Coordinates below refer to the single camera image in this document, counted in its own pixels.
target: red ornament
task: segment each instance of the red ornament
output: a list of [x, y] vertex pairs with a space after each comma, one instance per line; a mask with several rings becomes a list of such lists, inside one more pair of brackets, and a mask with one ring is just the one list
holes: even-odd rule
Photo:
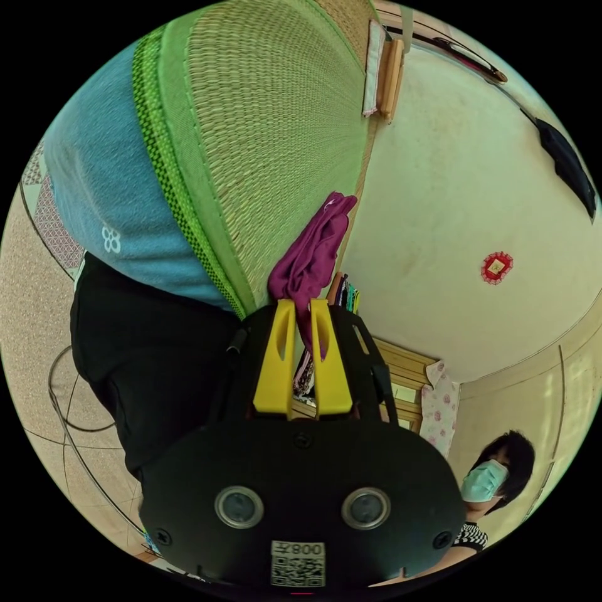
[[481, 264], [481, 276], [485, 282], [498, 285], [514, 266], [508, 253], [492, 253]]

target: qr code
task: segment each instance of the qr code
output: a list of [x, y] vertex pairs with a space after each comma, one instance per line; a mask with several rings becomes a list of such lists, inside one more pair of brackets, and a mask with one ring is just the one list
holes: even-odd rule
[[272, 585], [296, 588], [324, 586], [324, 558], [272, 557]]

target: surgical mask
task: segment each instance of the surgical mask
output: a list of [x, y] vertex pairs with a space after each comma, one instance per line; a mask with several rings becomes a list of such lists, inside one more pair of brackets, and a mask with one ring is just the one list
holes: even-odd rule
[[488, 460], [471, 470], [462, 483], [465, 502], [490, 502], [508, 476], [508, 469], [496, 460]]

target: wooden cabinet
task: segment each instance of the wooden cabinet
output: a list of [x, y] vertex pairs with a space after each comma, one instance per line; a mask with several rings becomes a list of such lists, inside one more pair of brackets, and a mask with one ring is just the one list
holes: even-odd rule
[[[379, 339], [374, 341], [389, 366], [399, 425], [414, 433], [420, 433], [422, 424], [420, 392], [425, 384], [429, 384], [426, 367], [434, 364], [436, 360]], [[381, 417], [385, 422], [389, 421], [384, 403], [381, 403]], [[315, 418], [315, 408], [293, 400], [293, 418]]]

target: white flower logo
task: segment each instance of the white flower logo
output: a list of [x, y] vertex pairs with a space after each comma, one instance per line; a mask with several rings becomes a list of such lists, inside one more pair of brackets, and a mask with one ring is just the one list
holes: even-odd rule
[[113, 228], [108, 228], [106, 226], [102, 227], [102, 238], [105, 239], [105, 251], [110, 253], [119, 253], [121, 250], [121, 242], [120, 242], [120, 234], [119, 232], [115, 232]]

